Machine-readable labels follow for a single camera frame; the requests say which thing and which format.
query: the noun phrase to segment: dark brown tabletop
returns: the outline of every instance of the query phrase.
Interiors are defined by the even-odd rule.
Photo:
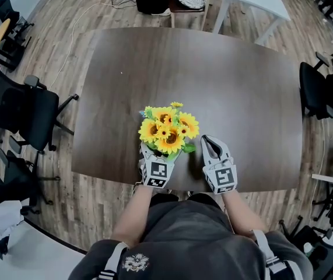
[[[139,110],[184,103],[200,135],[225,142],[238,190],[296,187],[302,152],[297,66],[281,53],[236,38],[171,28],[104,30],[79,101],[72,170],[140,180]],[[182,153],[167,188],[210,191],[197,151]]]

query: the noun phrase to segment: white table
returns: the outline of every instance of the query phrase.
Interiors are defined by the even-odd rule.
[[[282,0],[237,0],[246,3],[250,6],[263,9],[275,16],[274,20],[267,27],[265,32],[256,39],[255,43],[263,45],[268,36],[275,30],[275,28],[282,23],[284,20],[290,21],[290,17]],[[218,33],[222,22],[227,15],[227,10],[229,8],[230,0],[222,0],[222,4],[219,9],[217,20],[214,24],[213,33]]]

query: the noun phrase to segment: sunflower bouquet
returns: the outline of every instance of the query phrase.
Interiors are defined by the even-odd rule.
[[[180,149],[186,153],[196,150],[195,145],[186,143],[199,134],[199,122],[190,113],[183,113],[182,103],[173,102],[171,107],[145,107],[141,114],[144,120],[139,130],[140,139],[153,150],[157,150],[168,159],[174,159]]]

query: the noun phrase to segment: person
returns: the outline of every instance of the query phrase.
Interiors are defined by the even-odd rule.
[[[304,280],[312,279],[306,256],[281,232],[269,232],[236,190],[221,194],[229,218],[207,194],[178,201],[152,192],[136,187],[111,238],[92,245],[69,280],[265,279],[265,257],[252,229],[265,233],[275,256],[293,261]],[[109,265],[117,271],[114,278]]]

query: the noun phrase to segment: green leaf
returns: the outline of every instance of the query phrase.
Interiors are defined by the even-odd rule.
[[[148,146],[149,148],[151,148],[151,149],[157,149],[156,144],[154,144],[153,142],[147,142],[146,144],[147,144],[147,146]]]
[[[179,117],[175,115],[173,117],[172,123],[173,123],[173,126],[177,127],[179,125]]]
[[[196,150],[196,146],[190,143],[186,143],[184,146],[182,146],[182,151],[185,153],[194,152]]]
[[[153,119],[152,109],[151,108],[145,109],[144,115],[149,119]]]
[[[168,160],[172,161],[175,159],[175,157],[178,155],[177,152],[172,152],[171,154],[169,154],[169,156],[167,157]]]

